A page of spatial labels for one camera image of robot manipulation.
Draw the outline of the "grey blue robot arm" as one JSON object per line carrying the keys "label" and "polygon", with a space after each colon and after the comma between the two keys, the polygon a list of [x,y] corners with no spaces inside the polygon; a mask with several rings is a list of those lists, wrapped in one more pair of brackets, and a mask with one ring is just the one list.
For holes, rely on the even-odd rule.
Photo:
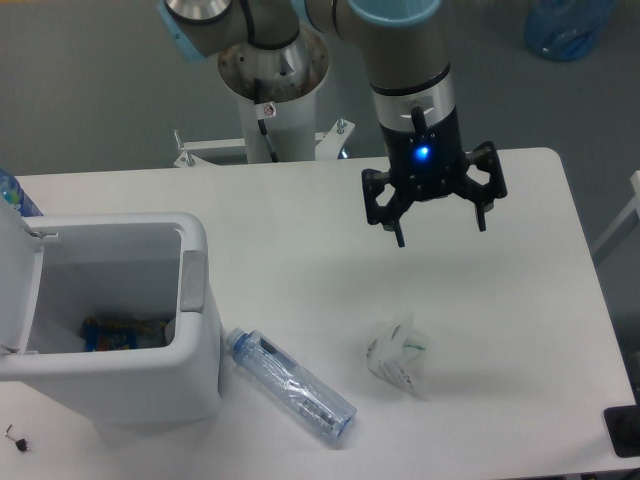
{"label": "grey blue robot arm", "polygon": [[159,16],[181,54],[216,57],[247,105],[249,159],[314,157],[312,113],[302,100],[324,80],[323,35],[364,61],[389,169],[362,172],[367,221],[401,233],[417,202],[457,195],[477,223],[507,187],[493,143],[461,145],[441,5],[437,1],[161,1]]}

